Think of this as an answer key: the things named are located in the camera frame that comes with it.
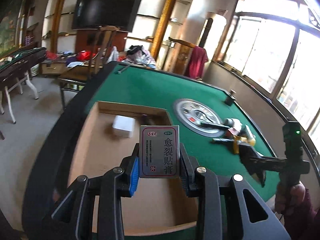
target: pile of clothes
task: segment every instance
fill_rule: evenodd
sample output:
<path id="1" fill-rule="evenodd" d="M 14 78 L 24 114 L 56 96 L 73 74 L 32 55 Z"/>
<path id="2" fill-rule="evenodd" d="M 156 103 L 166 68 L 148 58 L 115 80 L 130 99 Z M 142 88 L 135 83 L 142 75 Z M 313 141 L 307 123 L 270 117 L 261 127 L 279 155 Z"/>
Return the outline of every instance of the pile of clothes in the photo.
<path id="1" fill-rule="evenodd" d="M 127 58 L 122 62 L 128 62 L 137 65 L 146 65 L 151 68 L 156 68 L 155 59 L 143 46 L 131 46 L 127 51 Z"/>

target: red bag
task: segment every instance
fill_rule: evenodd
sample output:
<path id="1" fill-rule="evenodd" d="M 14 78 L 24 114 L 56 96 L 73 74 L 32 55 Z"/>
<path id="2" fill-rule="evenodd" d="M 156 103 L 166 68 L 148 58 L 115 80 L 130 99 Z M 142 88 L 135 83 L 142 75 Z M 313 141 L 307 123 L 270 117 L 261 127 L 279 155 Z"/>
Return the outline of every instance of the red bag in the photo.
<path id="1" fill-rule="evenodd" d="M 90 51 L 85 51 L 85 50 L 83 50 L 83 51 L 81 51 L 81 52 L 79 52 L 78 53 L 78 55 L 76 56 L 76 58 L 77 58 L 77 60 L 79 60 L 79 61 L 85 61 L 85 60 L 90 60 Z"/>
<path id="2" fill-rule="evenodd" d="M 50 51 L 46 51 L 46 56 L 47 56 L 47 58 L 49 58 L 49 59 L 51 59 L 51 60 L 55 60 L 55 59 L 57 59 L 57 54 L 55 54 L 55 53 L 52 53 L 52 52 L 50 52 Z"/>

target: window frame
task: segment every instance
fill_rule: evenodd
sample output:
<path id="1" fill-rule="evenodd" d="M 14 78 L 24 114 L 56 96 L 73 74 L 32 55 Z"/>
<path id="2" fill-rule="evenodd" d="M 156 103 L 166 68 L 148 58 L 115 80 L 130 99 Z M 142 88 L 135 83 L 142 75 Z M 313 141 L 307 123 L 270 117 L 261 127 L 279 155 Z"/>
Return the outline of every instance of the window frame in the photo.
<path id="1" fill-rule="evenodd" d="M 320 38 L 320 31 L 317 28 L 313 28 L 310 25 L 305 25 L 303 23 L 301 23 L 299 21 L 299 19 L 297 20 L 291 20 L 288 18 L 284 18 L 284 17 L 280 17 L 280 16 L 275 16 L 275 15 L 269 15 L 269 14 L 263 14 L 263 13 L 251 13 L 251 12 L 242 12 L 241 11 L 241 4 L 244 0 L 237 0 L 235 6 L 234 6 L 234 11 L 233 11 L 233 15 L 231 17 L 230 22 L 227 24 L 226 29 L 220 39 L 219 45 L 217 47 L 217 50 L 215 52 L 215 56 L 213 58 L 213 60 L 221 65 L 223 65 L 226 69 L 228 69 L 229 71 L 235 73 L 237 76 L 239 76 L 240 79 L 244 80 L 245 82 L 247 82 L 248 84 L 250 84 L 251 86 L 253 86 L 259 93 L 262 94 L 262 96 L 264 96 L 265 98 L 267 98 L 267 100 L 270 102 L 270 104 L 272 104 L 275 108 L 277 108 L 279 110 L 279 112 L 288 120 L 288 121 L 298 121 L 296 120 L 296 118 L 289 112 L 288 109 L 286 109 L 278 100 L 277 97 L 279 96 L 279 94 L 281 93 L 283 87 L 285 86 L 285 80 L 289 74 L 292 62 L 294 60 L 294 56 L 296 53 L 296 49 L 298 46 L 298 42 L 299 42 L 299 35 L 300 35 L 300 30 L 306 31 L 318 38 Z M 304 4 L 306 5 L 306 3 L 304 2 L 304 0 L 292 0 L 298 3 L 298 6 L 300 7 L 300 4 Z M 240 17 L 243 16 L 248 16 L 248 17 L 259 17 L 259 18 L 263 18 L 263 19 L 267 19 L 267 20 L 274 20 L 274 21 L 278 21 L 278 22 L 283 22 L 286 24 L 290 24 L 293 25 L 295 27 L 295 33 L 294 33 L 294 38 L 292 41 L 292 45 L 287 57 L 287 61 L 284 65 L 284 68 L 281 72 L 281 75 L 278 79 L 278 82 L 276 83 L 272 93 L 269 93 L 267 90 L 265 90 L 263 87 L 261 87 L 259 84 L 257 84 L 254 80 L 252 80 L 251 78 L 249 78 L 246 75 L 242 75 L 242 72 L 235 69 L 234 67 L 232 67 L 231 65 L 227 64 L 224 62 L 225 57 L 226 57 L 226 52 L 229 49 L 229 46 L 231 44 L 231 42 L 233 41 L 234 35 L 236 33 L 239 21 L 240 21 Z M 308 128 L 306 130 L 303 129 L 303 127 L 301 127 L 302 129 L 302 135 L 303 135 L 303 139 L 306 141 L 307 147 L 309 149 L 309 151 L 312 153 L 313 155 L 313 159 L 317 158 L 317 162 L 320 163 L 320 155 L 318 150 L 316 149 L 312 139 L 310 138 L 310 132 L 315 129 L 315 124 L 316 121 L 318 120 L 318 118 L 320 118 L 320 109 L 318 109 L 316 115 L 313 117 L 312 122 L 310 123 L 310 125 L 308 126 Z"/>

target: otc label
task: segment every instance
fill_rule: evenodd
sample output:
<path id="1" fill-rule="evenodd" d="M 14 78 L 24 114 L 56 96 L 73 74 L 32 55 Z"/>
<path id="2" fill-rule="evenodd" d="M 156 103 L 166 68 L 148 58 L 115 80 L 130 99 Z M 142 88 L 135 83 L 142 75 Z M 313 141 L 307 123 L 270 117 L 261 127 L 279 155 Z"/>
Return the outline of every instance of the otc label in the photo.
<path id="1" fill-rule="evenodd" d="M 178 125 L 140 127 L 140 178 L 179 177 L 179 153 Z"/>

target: green table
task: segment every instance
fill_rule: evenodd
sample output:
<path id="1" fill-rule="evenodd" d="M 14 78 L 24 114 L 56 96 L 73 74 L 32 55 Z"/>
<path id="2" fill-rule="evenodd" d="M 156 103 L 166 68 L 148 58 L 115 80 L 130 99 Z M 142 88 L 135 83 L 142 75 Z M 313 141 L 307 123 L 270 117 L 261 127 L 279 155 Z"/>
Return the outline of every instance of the green table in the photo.
<path id="1" fill-rule="evenodd" d="M 224 91 L 201 82 L 193 82 L 146 68 L 129 67 L 122 74 L 115 74 L 122 67 L 118 65 L 103 82 L 88 104 L 87 111 L 96 101 L 167 109 L 173 124 L 180 127 L 180 142 L 184 144 L 189 155 L 197 158 L 201 166 L 221 176 L 231 177 L 236 173 L 241 174 L 264 201 L 275 194 L 276 185 L 279 182 L 277 173 L 267 171 L 266 185 L 262 188 L 240 163 L 238 155 L 232 154 L 225 145 L 214 145 L 210 143 L 209 137 L 191 131 L 177 119 L 174 113 L 172 104 L 177 99 L 189 98 L 199 101 L 213 109 L 221 119 L 237 118 L 242 124 L 247 124 L 256 135 L 255 149 L 265 156 L 272 156 L 267 143 L 241 108 L 235 104 L 227 106 L 223 102 L 226 98 Z"/>
<path id="2" fill-rule="evenodd" d="M 271 198 L 279 181 L 275 172 L 267 171 L 266 186 L 262 188 L 224 145 L 213 145 L 209 137 L 201 136 L 185 127 L 174 114 L 172 104 L 180 98 L 199 101 L 213 109 L 221 119 L 237 118 L 247 124 L 256 135 L 256 150 L 263 155 L 273 152 L 259 129 L 248 115 L 237 105 L 224 104 L 226 92 L 217 87 L 197 82 L 176 74 L 141 67 L 129 67 L 122 74 L 115 74 L 123 65 L 117 62 L 107 64 L 93 77 L 68 104 L 45 140 L 28 179 L 24 195 L 22 224 L 29 239 L 42 240 L 39 231 L 42 219 L 53 206 L 52 192 L 63 194 L 67 188 L 71 160 L 78 137 L 92 105 L 98 101 L 111 101 L 167 109 L 173 124 L 180 126 L 180 141 L 187 153 L 195 156 L 200 165 L 217 175 L 228 176 L 239 173 L 267 201 Z M 163 240 L 194 239 L 195 228 L 159 236 L 145 236 L 139 239 Z M 126 236 L 126 240 L 138 237 Z"/>

